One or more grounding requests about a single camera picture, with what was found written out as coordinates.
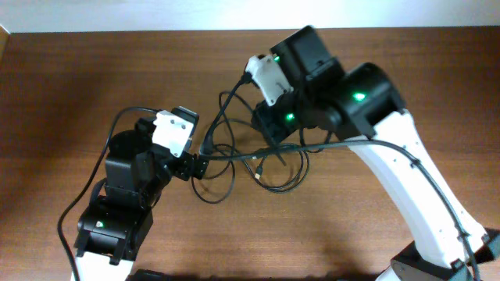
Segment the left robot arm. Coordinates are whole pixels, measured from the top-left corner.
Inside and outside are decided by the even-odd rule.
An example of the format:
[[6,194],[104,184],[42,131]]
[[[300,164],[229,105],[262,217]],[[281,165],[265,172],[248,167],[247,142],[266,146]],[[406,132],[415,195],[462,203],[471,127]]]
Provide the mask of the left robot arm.
[[201,179],[206,162],[189,153],[199,116],[179,106],[152,110],[131,130],[111,133],[79,218],[73,280],[125,280],[153,224],[152,209],[172,178]]

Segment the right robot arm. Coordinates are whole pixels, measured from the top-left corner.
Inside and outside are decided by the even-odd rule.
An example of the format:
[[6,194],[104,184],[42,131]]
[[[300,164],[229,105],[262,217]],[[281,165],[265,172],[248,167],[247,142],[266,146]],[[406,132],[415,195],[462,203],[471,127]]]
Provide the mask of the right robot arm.
[[365,62],[345,71],[312,27],[252,56],[245,67],[264,97],[252,117],[276,147],[318,128],[359,156],[401,213],[412,243],[382,280],[478,280],[499,256],[499,232],[475,220],[429,156],[388,75]]

